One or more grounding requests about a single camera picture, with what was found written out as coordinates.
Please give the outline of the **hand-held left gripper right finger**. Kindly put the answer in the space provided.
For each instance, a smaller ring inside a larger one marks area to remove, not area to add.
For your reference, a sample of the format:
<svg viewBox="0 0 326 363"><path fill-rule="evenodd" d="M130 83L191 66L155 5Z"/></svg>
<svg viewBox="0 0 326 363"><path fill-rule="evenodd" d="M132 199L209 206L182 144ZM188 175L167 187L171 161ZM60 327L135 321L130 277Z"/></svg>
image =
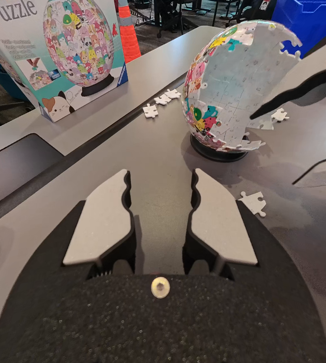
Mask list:
<svg viewBox="0 0 326 363"><path fill-rule="evenodd" d="M190 260L256 266L258 259L233 195L203 170L192 171L192 210L184 251Z"/></svg>

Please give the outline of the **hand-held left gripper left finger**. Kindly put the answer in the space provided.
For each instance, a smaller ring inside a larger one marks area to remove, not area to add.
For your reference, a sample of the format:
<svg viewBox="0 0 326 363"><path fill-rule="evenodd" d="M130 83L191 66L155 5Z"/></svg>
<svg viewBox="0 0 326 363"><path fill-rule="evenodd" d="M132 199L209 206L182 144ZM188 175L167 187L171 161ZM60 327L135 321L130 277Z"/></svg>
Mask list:
<svg viewBox="0 0 326 363"><path fill-rule="evenodd" d="M130 171L122 169L90 193L64 256L65 266L92 262L98 267L112 267L117 260L135 266L130 191Z"/></svg>

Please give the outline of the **black ball stand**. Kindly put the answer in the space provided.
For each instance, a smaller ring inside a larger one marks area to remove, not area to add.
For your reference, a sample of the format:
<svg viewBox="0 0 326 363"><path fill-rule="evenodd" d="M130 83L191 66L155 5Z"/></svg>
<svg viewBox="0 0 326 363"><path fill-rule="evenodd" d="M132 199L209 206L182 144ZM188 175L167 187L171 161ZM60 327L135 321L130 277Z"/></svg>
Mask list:
<svg viewBox="0 0 326 363"><path fill-rule="evenodd" d="M249 152L220 152L209 148L198 141L193 135L190 136L190 143L195 152L210 161L230 163L243 159Z"/></svg>

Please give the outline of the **colourful puzzle ball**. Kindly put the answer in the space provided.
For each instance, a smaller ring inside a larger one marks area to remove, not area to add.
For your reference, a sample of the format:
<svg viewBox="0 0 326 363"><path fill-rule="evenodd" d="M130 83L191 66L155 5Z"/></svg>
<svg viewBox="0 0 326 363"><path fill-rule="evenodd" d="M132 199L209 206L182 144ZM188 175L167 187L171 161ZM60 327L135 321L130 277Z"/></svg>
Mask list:
<svg viewBox="0 0 326 363"><path fill-rule="evenodd" d="M271 115L250 116L301 59L284 50L284 41L302 46L295 33L269 20L243 21L214 36L193 60L181 104L189 131L220 152L253 151L265 143L250 141L247 129L273 129Z"/></svg>

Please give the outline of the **teal puzzle box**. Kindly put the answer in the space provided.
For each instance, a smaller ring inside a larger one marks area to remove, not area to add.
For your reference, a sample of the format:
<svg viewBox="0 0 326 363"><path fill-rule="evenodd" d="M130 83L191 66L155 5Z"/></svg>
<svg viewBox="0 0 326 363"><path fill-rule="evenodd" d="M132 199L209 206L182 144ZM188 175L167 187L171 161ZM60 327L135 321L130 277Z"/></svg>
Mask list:
<svg viewBox="0 0 326 363"><path fill-rule="evenodd" d="M114 1L1 0L0 63L58 122L128 81Z"/></svg>

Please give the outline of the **blue plastic bin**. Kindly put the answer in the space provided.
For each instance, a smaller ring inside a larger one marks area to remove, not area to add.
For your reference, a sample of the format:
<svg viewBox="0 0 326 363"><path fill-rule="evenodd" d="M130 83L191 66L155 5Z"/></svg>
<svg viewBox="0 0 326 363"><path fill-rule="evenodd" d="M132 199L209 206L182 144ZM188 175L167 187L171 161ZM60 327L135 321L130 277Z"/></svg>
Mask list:
<svg viewBox="0 0 326 363"><path fill-rule="evenodd" d="M297 35L302 46L284 41L284 50L291 54L299 50L303 58L326 36L326 0L278 0L271 20Z"/></svg>

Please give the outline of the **orange plastic object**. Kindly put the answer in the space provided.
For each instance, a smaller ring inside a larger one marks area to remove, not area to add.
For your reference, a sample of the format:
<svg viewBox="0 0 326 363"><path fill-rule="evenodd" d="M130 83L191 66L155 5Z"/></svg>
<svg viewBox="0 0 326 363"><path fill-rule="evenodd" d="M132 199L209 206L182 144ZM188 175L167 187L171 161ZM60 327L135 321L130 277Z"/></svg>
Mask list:
<svg viewBox="0 0 326 363"><path fill-rule="evenodd" d="M119 29L125 63L139 58L141 51L127 0L118 0Z"/></svg>

